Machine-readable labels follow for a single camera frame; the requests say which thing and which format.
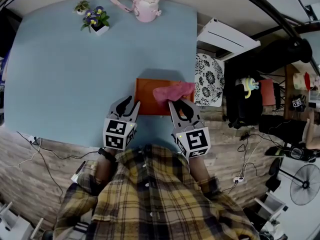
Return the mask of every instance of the floral cushion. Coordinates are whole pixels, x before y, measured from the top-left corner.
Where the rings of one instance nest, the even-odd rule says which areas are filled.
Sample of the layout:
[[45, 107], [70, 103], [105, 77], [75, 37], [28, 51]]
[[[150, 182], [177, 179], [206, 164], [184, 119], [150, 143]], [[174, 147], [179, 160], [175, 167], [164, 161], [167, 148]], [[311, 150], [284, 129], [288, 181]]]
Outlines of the floral cushion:
[[225, 87], [225, 63], [203, 53], [196, 54], [194, 103], [220, 107]]

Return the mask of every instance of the plaid shirt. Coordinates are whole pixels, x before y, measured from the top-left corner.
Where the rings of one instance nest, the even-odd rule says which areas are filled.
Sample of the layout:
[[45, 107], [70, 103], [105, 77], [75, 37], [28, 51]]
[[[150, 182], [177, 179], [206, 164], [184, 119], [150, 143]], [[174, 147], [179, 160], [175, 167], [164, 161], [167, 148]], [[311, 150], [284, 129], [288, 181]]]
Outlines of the plaid shirt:
[[93, 209], [86, 239], [250, 239], [259, 236], [242, 209], [219, 191], [214, 177], [196, 182], [187, 160], [159, 146], [117, 155], [108, 184], [87, 161], [64, 197], [54, 237]]

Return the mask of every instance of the pink towel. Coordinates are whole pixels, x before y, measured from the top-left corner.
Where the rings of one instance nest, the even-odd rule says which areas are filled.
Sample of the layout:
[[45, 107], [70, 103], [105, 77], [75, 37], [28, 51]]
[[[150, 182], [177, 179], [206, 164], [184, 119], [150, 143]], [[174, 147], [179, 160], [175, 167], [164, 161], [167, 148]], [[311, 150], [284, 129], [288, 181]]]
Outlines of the pink towel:
[[188, 96], [195, 90], [194, 82], [179, 82], [178, 84], [166, 87], [159, 87], [153, 90], [153, 96], [160, 106], [166, 107], [167, 101], [177, 101], [182, 96]]

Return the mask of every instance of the power strip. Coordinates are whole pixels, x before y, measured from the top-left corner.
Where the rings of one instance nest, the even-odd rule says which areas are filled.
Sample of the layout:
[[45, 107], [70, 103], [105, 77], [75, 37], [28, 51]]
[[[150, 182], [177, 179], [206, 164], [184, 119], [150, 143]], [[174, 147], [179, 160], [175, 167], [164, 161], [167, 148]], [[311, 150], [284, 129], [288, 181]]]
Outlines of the power strip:
[[240, 182], [243, 182], [244, 181], [244, 177], [234, 177], [233, 178], [233, 182], [234, 183], [240, 183]]
[[37, 137], [30, 135], [27, 140], [30, 142], [30, 144], [35, 144], [37, 141]]

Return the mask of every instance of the orange box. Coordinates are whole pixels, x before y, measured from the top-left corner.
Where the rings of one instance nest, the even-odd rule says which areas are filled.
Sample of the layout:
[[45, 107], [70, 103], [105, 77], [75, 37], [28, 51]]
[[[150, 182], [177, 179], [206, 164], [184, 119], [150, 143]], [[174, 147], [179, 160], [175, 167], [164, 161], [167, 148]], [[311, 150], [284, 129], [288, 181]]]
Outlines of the orange box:
[[261, 95], [262, 95], [262, 105], [272, 106], [276, 104], [276, 97], [274, 91], [274, 83], [272, 79], [259, 80], [261, 83]]
[[[154, 97], [153, 90], [159, 87], [174, 86], [178, 83], [178, 81], [137, 78], [135, 80], [134, 102], [141, 102], [139, 115], [170, 116], [169, 106], [167, 109], [159, 106]], [[195, 91], [188, 96], [184, 96], [184, 98], [194, 102]]]

